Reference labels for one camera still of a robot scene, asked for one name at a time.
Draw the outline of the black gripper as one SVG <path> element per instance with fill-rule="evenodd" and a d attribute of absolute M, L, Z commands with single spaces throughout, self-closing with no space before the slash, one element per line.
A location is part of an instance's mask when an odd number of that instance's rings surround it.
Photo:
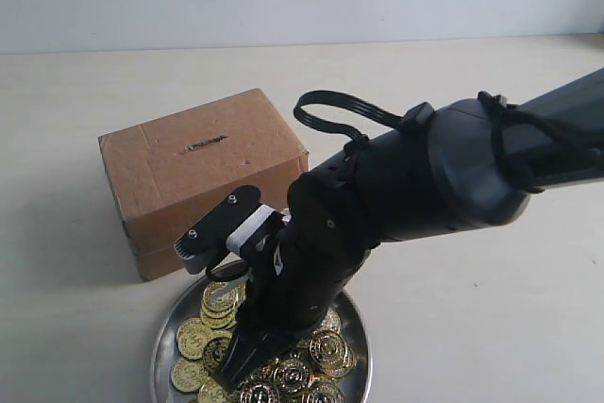
<path fill-rule="evenodd" d="M 278 236 L 264 275 L 247 285 L 225 356 L 214 372 L 223 389 L 294 347 L 322 322 L 328 306 L 359 270 L 359 252 L 315 244 L 296 227 Z"/>

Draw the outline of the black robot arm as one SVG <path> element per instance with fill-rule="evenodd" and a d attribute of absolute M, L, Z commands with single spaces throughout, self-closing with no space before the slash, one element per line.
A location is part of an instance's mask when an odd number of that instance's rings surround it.
<path fill-rule="evenodd" d="M 379 245 L 504 226 L 536 193 L 603 177 L 601 71 L 522 105 L 480 92 L 395 115 L 316 91 L 294 114 L 348 142 L 293 182 L 287 214 L 248 185 L 215 209 L 219 244 L 248 274 L 214 375 L 228 390 L 317 328 Z"/>

